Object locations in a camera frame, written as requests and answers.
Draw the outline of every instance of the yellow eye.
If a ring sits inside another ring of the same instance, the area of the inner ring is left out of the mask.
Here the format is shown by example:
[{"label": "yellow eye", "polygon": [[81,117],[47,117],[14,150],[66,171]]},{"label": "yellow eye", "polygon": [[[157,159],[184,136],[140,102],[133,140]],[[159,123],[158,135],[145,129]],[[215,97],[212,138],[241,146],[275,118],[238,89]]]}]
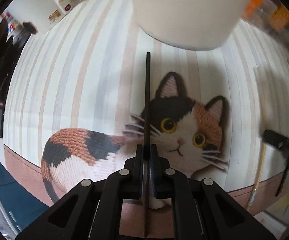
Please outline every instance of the yellow eye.
[{"label": "yellow eye", "polygon": [[196,133],[192,137],[192,143],[195,147],[202,148],[206,143],[206,137],[202,133]]},{"label": "yellow eye", "polygon": [[165,118],[160,123],[161,130],[165,133],[173,133],[177,130],[177,124],[170,118]]}]

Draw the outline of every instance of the cat tail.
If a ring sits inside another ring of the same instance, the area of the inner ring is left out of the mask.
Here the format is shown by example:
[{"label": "cat tail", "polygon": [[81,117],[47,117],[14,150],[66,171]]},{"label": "cat tail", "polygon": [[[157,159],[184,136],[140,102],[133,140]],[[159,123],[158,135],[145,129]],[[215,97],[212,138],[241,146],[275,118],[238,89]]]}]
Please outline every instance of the cat tail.
[{"label": "cat tail", "polygon": [[45,185],[46,192],[48,193],[49,197],[51,198],[52,202],[55,203],[59,200],[59,197],[54,191],[52,186],[52,176],[50,173],[50,165],[42,158],[41,160],[41,175],[43,184]]}]

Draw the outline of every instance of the pink nose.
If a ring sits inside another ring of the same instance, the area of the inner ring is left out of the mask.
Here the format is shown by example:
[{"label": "pink nose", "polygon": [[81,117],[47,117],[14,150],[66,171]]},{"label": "pink nose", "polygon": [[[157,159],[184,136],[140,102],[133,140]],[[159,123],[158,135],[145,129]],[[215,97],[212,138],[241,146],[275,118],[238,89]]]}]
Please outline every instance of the pink nose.
[{"label": "pink nose", "polygon": [[183,139],[183,138],[179,138],[178,140],[177,140],[177,143],[179,144],[179,145],[184,145],[185,143],[186,143],[186,141]]}]

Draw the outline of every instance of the cat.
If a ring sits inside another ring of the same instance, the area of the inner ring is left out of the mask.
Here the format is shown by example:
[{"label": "cat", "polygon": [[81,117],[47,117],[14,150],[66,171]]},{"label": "cat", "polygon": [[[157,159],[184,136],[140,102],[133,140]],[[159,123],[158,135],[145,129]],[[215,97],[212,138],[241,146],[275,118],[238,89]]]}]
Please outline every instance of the cat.
[{"label": "cat", "polygon": [[[208,165],[224,170],[216,162],[226,163],[217,157],[226,105],[223,96],[212,98],[206,105],[189,98],[182,77],[167,73],[150,102],[151,143],[157,144],[159,155],[167,158],[172,168],[189,178]],[[41,159],[41,174],[53,202],[59,199],[53,186],[68,192],[85,178],[106,179],[135,155],[137,144],[143,143],[144,111],[131,116],[135,122],[126,123],[123,136],[67,128],[50,137]]]}]

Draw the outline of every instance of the silver rivet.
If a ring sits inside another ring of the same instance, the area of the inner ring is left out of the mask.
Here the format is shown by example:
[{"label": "silver rivet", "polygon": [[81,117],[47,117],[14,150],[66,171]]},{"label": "silver rivet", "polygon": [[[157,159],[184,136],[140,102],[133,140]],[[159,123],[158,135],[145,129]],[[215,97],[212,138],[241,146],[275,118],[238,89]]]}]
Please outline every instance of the silver rivet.
[{"label": "silver rivet", "polygon": [[120,173],[120,175],[126,176],[126,175],[129,174],[129,170],[127,170],[127,169],[122,169],[122,170],[119,171],[119,173]]},{"label": "silver rivet", "polygon": [[206,178],[206,179],[203,180],[203,183],[208,185],[208,186],[211,186],[213,184],[213,180],[209,179],[209,178]]},{"label": "silver rivet", "polygon": [[168,174],[168,175],[173,175],[175,173],[176,173],[176,171],[174,169],[171,169],[171,168],[166,169],[166,174]]},{"label": "silver rivet", "polygon": [[83,187],[89,187],[91,185],[91,180],[89,179],[84,179],[83,181],[81,181],[81,185]]}]

